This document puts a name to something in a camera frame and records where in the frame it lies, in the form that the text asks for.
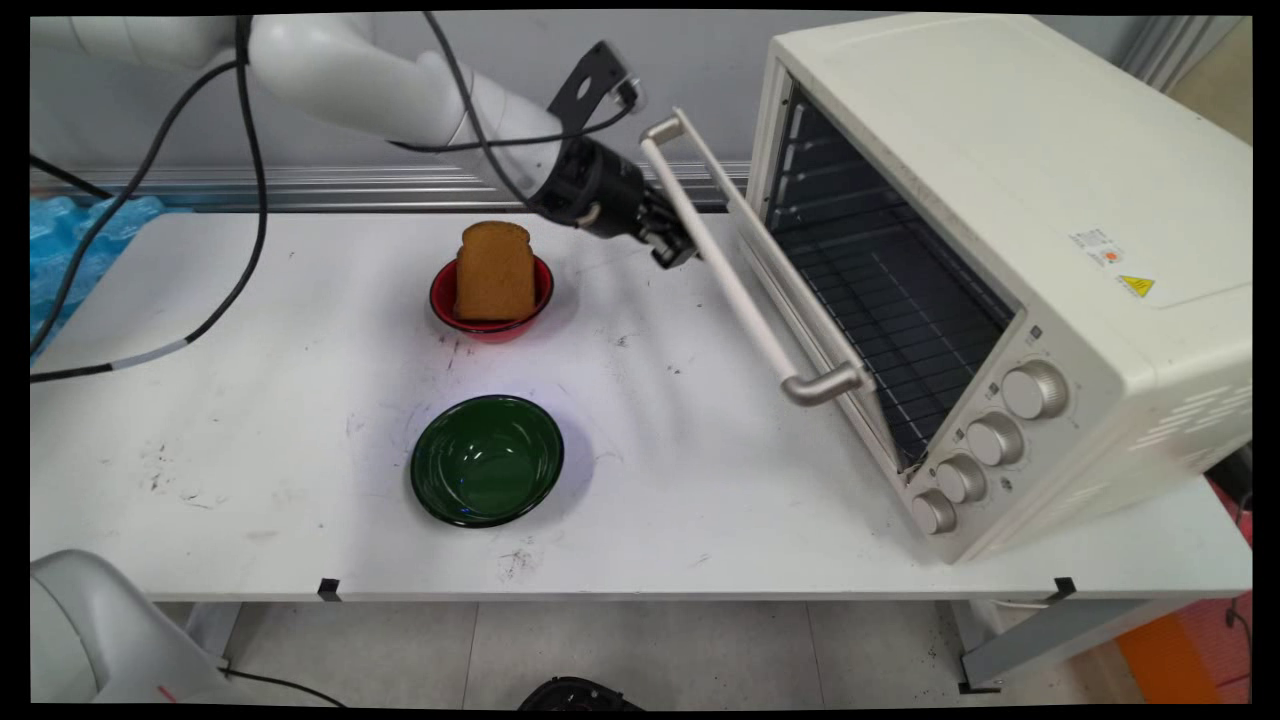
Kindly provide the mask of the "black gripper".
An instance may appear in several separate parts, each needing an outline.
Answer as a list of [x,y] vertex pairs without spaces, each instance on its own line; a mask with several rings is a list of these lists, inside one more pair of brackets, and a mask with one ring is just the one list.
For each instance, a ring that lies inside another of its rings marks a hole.
[[664,270],[699,254],[664,192],[646,186],[637,167],[590,137],[561,143],[550,174],[531,197],[531,205],[556,223],[600,238],[641,240]]

